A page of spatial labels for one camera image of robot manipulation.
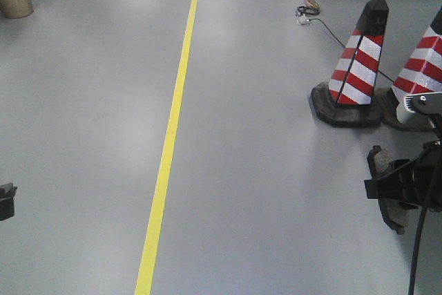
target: black cable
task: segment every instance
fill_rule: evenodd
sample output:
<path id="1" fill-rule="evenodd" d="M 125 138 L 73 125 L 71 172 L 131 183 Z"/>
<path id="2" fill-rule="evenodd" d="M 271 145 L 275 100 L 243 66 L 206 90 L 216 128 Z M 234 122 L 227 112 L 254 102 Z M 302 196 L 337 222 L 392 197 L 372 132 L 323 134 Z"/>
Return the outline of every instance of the black cable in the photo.
<path id="1" fill-rule="evenodd" d="M 311 21 L 319 21 L 319 22 L 321 22 L 323 25 L 324 25 L 324 27 L 326 27 L 326 29 L 330 32 L 330 34 L 333 36 L 333 38 L 343 47 L 343 48 L 345 48 L 345 45 L 339 40 L 339 38 L 337 38 L 336 37 L 336 35 L 330 30 L 330 28 L 328 27 L 328 25 L 327 24 L 325 24 L 325 22 L 323 21 L 323 20 L 321 20 L 321 19 L 309 19 L 309 22 L 311 22 Z"/>
<path id="2" fill-rule="evenodd" d="M 423 202 L 421 214 L 419 215 L 419 221 L 416 227 L 416 235 L 414 237 L 414 246 L 413 246 L 412 266 L 410 269 L 410 285 L 408 286 L 408 295 L 414 294 L 414 285 L 416 284 L 417 258 L 419 256 L 419 247 L 421 245 L 423 223 L 425 221 L 425 216 L 427 215 L 428 205 L 430 205 L 434 188 L 436 187 L 436 183 L 441 177 L 441 163 L 442 163 L 441 157 L 442 156 L 439 156 L 439 162 L 434 168 L 430 186 L 428 187 L 427 194 L 425 195 L 425 200 Z"/>
<path id="3" fill-rule="evenodd" d="M 314 18 L 314 19 L 308 19 L 307 22 L 311 22 L 311 21 L 319 21 L 321 22 L 324 27 L 326 27 L 326 29 L 330 32 L 330 34 L 333 36 L 333 38 L 343 47 L 345 48 L 345 45 L 339 40 L 339 38 L 330 30 L 330 28 L 328 27 L 327 24 L 325 24 L 325 22 L 321 19 L 318 18 Z M 382 73 L 380 70 L 378 70 L 378 73 L 381 74 L 382 76 L 384 76 L 386 79 L 388 79 L 391 83 L 394 83 L 394 81 L 392 79 L 390 79 L 386 74 Z"/>
<path id="4" fill-rule="evenodd" d="M 312 6 L 298 6 L 296 8 L 296 12 L 300 15 L 318 15 L 320 13 L 320 10 Z"/>

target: gray floor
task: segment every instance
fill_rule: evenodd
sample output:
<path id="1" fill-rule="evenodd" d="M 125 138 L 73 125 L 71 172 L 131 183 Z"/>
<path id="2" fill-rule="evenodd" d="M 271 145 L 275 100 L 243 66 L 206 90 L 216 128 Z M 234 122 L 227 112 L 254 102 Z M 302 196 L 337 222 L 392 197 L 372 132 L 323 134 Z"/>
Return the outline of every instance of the gray floor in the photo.
<path id="1" fill-rule="evenodd" d="M 368 0 L 320 0 L 347 41 Z M 132 294 L 190 0 L 33 0 L 0 18 L 0 294 Z M 387 0 L 395 78 L 441 0 Z M 308 95 L 342 53 L 302 0 L 200 0 L 154 295 L 406 294 L 404 236 L 365 198 L 365 157 L 410 158 L 430 134 L 334 129 Z M 379 77 L 378 87 L 389 86 Z M 440 294 L 431 213 L 417 294 Z"/>

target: red and white striped cone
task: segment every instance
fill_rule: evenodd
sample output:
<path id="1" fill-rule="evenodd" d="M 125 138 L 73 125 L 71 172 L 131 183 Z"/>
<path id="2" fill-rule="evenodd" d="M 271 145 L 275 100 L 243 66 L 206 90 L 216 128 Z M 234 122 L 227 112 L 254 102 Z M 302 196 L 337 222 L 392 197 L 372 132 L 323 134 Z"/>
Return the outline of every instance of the red and white striped cone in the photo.
<path id="1" fill-rule="evenodd" d="M 415 116 L 407 124 L 397 120 L 396 109 L 406 95 L 442 92 L 442 10 L 411 54 L 391 89 L 376 91 L 376 99 L 385 111 L 385 123 L 409 131 L 429 131 L 426 117 Z"/>
<path id="2" fill-rule="evenodd" d="M 381 123 L 374 85 L 388 18 L 385 0 L 371 0 L 349 38 L 329 83 L 311 91 L 316 115 L 332 126 L 368 127 Z"/>

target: reflective stripe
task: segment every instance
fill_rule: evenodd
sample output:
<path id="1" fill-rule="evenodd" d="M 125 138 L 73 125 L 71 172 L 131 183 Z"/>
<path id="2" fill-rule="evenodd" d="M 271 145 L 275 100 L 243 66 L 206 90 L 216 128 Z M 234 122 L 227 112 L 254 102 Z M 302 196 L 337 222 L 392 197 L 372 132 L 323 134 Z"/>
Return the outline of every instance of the reflective stripe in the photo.
<path id="1" fill-rule="evenodd" d="M 358 51 L 355 60 L 358 61 L 360 64 L 363 64 L 372 72 L 376 73 L 378 71 L 379 61 L 377 59 L 373 59 L 372 57 L 367 55 L 367 53 L 364 53 L 362 50 Z"/>
<path id="2" fill-rule="evenodd" d="M 392 86 L 392 90 L 396 96 L 398 101 L 402 101 L 406 95 L 409 95 L 409 92 L 413 91 L 413 93 L 431 93 L 430 89 L 427 89 L 423 86 L 420 86 L 412 81 L 408 81 L 407 79 L 403 79 L 402 77 L 398 77 Z"/>
<path id="3" fill-rule="evenodd" d="M 442 81 L 442 70 L 423 59 L 410 59 L 404 68 L 414 70 L 418 73 L 423 73 L 437 81 Z"/>
<path id="4" fill-rule="evenodd" d="M 416 72 L 415 70 L 410 70 L 404 68 L 399 74 L 398 78 L 406 79 L 410 82 L 418 84 L 419 86 L 423 86 L 425 88 L 430 89 L 431 91 L 442 91 L 442 83 L 428 77 L 427 75 Z M 404 90 L 406 93 L 414 93 L 413 89 Z"/>
<path id="5" fill-rule="evenodd" d="M 410 59 L 424 59 L 431 64 L 442 69 L 442 55 L 435 52 L 432 48 L 417 48 L 410 55 Z"/>
<path id="6" fill-rule="evenodd" d="M 378 46 L 382 46 L 384 44 L 384 35 L 379 35 L 379 36 L 367 35 L 365 37 L 368 38 L 373 43 L 377 44 Z"/>
<path id="7" fill-rule="evenodd" d="M 374 81 L 376 79 L 376 73 L 365 67 L 358 61 L 353 61 L 352 68 L 350 72 L 359 77 L 361 80 L 367 82 L 368 84 L 374 85 Z"/>
<path id="8" fill-rule="evenodd" d="M 343 86 L 342 81 L 336 81 L 335 79 L 331 79 L 329 81 L 329 90 L 339 92 L 340 88 Z"/>
<path id="9" fill-rule="evenodd" d="M 346 70 L 335 70 L 331 78 L 342 82 L 345 80 L 347 73 L 348 72 Z"/>
<path id="10" fill-rule="evenodd" d="M 355 53 L 356 53 L 355 48 L 345 48 L 343 55 L 341 55 L 340 57 L 344 59 L 353 59 Z"/>
<path id="11" fill-rule="evenodd" d="M 368 39 L 367 37 L 362 38 L 361 46 L 359 48 L 364 53 L 368 54 L 371 58 L 376 61 L 379 60 L 379 56 L 381 55 L 381 47 Z"/>
<path id="12" fill-rule="evenodd" d="M 343 71 L 347 72 L 350 67 L 351 62 L 352 62 L 351 59 L 340 58 L 338 61 L 338 64 L 336 65 L 336 70 L 343 70 Z"/>
<path id="13" fill-rule="evenodd" d="M 374 85 L 368 84 L 367 82 L 361 80 L 359 77 L 350 74 L 348 75 L 347 82 L 345 84 L 349 84 L 350 86 L 353 86 L 354 88 L 358 89 L 360 92 L 372 96 L 374 92 Z"/>
<path id="14" fill-rule="evenodd" d="M 350 36 L 345 48 L 356 48 L 358 46 L 359 39 L 361 39 L 361 34 Z"/>
<path id="15" fill-rule="evenodd" d="M 439 35 L 436 34 L 436 32 L 433 30 L 433 28 L 431 28 L 431 26 L 429 26 L 428 29 L 423 34 L 423 38 L 425 38 L 425 37 L 433 37 L 433 36 L 439 36 Z"/>
<path id="16" fill-rule="evenodd" d="M 343 95 L 347 96 L 351 100 L 354 100 L 359 105 L 368 105 L 372 102 L 372 98 L 370 96 L 367 96 L 349 84 L 344 85 Z"/>

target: cone base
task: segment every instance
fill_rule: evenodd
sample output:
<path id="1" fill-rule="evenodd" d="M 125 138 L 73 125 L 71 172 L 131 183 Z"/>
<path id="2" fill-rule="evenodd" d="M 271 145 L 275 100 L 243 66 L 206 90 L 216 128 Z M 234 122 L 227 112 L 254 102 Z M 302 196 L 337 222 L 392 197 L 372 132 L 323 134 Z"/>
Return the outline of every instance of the cone base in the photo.
<path id="1" fill-rule="evenodd" d="M 335 127 L 375 127 L 382 121 L 382 108 L 374 100 L 370 105 L 338 105 L 330 95 L 327 82 L 319 83 L 311 90 L 311 100 L 316 116 Z"/>
<path id="2" fill-rule="evenodd" d="M 411 124 L 399 122 L 396 115 L 396 108 L 399 105 L 396 96 L 391 88 L 381 88 L 374 92 L 374 100 L 381 105 L 384 112 L 383 122 L 399 131 L 432 131 L 427 120 L 415 121 Z"/>

